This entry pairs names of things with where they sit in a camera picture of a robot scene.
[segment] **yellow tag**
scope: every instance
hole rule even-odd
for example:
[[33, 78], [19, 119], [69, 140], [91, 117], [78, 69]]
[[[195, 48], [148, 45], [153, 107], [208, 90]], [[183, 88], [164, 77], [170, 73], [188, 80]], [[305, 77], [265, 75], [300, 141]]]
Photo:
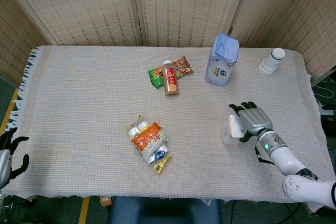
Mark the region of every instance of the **yellow tag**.
[[171, 157], [170, 153], [167, 153], [167, 155], [161, 161], [157, 162], [154, 165], [153, 170], [156, 173], [160, 174], [160, 172], [162, 171], [162, 168], [163, 168], [164, 164], [167, 162], [167, 159], [170, 158], [170, 157]]

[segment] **white robotic arm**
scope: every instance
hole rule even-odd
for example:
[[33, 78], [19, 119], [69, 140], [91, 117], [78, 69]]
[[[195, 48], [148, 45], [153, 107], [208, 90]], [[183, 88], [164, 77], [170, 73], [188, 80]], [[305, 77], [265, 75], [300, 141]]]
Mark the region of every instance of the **white robotic arm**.
[[336, 210], [336, 181], [322, 181], [308, 170], [273, 130], [272, 121], [261, 108], [253, 102], [243, 102], [242, 106], [229, 105], [247, 129], [240, 141], [247, 142], [251, 136], [257, 136], [274, 165], [286, 176], [282, 182], [283, 193], [296, 202], [315, 202]]

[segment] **green snack package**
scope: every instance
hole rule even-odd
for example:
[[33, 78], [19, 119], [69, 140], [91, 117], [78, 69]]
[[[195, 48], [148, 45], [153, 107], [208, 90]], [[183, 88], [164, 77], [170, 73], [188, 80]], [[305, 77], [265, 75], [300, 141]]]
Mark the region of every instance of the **green snack package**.
[[[194, 72], [184, 56], [181, 59], [173, 62], [173, 66], [176, 70], [176, 76], [178, 79], [185, 74]], [[154, 87], [158, 89], [159, 87], [163, 86], [162, 66], [148, 70], [148, 74]]]

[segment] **orange label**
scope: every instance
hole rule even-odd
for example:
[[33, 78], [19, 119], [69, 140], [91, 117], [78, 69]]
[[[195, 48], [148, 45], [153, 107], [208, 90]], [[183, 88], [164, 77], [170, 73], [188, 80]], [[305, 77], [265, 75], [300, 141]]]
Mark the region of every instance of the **orange label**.
[[166, 68], [166, 82], [167, 82], [167, 89], [168, 91], [175, 91], [177, 89], [176, 86], [176, 75], [174, 68]]
[[139, 136], [133, 138], [131, 141], [137, 147], [137, 149], [142, 152], [151, 142], [160, 139], [160, 129], [160, 126], [158, 126], [156, 123], [153, 123], [152, 126], [149, 126], [147, 130], [143, 131]]

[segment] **small bottle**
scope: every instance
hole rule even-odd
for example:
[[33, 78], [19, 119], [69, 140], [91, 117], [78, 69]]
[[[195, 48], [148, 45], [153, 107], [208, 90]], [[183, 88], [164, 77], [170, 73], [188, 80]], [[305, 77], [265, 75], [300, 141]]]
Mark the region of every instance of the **small bottle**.
[[165, 95], [178, 94], [179, 87], [177, 85], [176, 71], [171, 60], [163, 62], [162, 75]]
[[282, 48], [275, 48], [259, 65], [259, 71], [270, 75], [278, 68], [283, 57], [286, 55]]

